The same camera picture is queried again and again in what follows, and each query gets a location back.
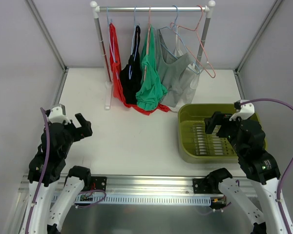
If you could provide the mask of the black tank top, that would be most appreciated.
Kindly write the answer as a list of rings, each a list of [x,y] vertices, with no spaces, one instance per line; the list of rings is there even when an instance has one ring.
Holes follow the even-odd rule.
[[[120,82],[123,89],[123,95],[125,97],[126,104],[136,105],[137,98],[136,93],[141,89],[141,80],[142,80],[142,71],[140,67],[140,54],[139,54],[139,45],[140,45],[140,26],[137,25],[136,29],[136,57],[134,64],[132,65],[132,77],[131,80],[128,78],[130,57],[126,67],[120,72]]]

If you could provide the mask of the red tank top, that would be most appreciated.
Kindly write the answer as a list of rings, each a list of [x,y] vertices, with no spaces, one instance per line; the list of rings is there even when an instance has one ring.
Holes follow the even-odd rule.
[[[145,111],[142,108],[139,108],[137,105],[126,104],[125,97],[123,95],[122,85],[120,82],[120,72],[123,69],[121,66],[121,59],[120,59],[120,53],[119,53],[116,28],[113,23],[111,26],[111,31],[112,31],[112,36],[113,36],[115,58],[116,58],[116,62],[113,62],[112,55],[110,54],[109,60],[110,60],[110,68],[112,71],[113,86],[114,86],[113,96],[115,98],[117,98],[118,100],[120,100],[124,104],[125,107],[134,108],[136,111],[138,111],[144,115],[147,115],[147,116],[149,116],[151,113],[155,112],[155,110],[157,110],[157,109],[159,109],[163,112],[169,112],[170,109],[167,106],[161,105],[161,104],[158,104],[157,108],[153,111]]]

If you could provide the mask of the green tank top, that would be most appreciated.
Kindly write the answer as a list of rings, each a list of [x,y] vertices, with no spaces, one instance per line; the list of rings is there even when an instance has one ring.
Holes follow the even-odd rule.
[[[155,110],[164,95],[167,94],[167,89],[161,83],[157,72],[155,49],[155,29],[151,27],[149,43],[147,42],[146,36],[145,44],[140,55],[140,67],[143,75],[141,89],[136,93],[137,106],[145,111]]]

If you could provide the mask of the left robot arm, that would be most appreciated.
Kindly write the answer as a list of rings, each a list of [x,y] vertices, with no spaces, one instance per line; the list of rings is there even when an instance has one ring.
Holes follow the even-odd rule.
[[[80,127],[71,121],[66,123],[63,117],[54,122],[52,114],[52,111],[42,113],[45,127],[41,143],[29,163],[29,198],[22,234],[59,234],[73,201],[92,184],[90,169],[74,166],[69,170],[59,198],[51,204],[72,144],[93,133],[90,121],[80,113],[75,114]]]

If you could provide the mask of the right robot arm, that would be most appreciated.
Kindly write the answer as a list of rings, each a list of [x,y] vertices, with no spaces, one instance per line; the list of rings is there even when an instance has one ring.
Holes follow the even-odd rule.
[[[265,150],[265,133],[258,121],[243,119],[239,113],[215,112],[205,119],[205,133],[220,129],[217,136],[226,138],[238,156],[240,168],[254,187],[261,211],[240,190],[227,169],[211,172],[208,187],[222,193],[231,204],[247,215],[254,234],[293,234],[293,222],[283,199],[281,173],[275,158]]]

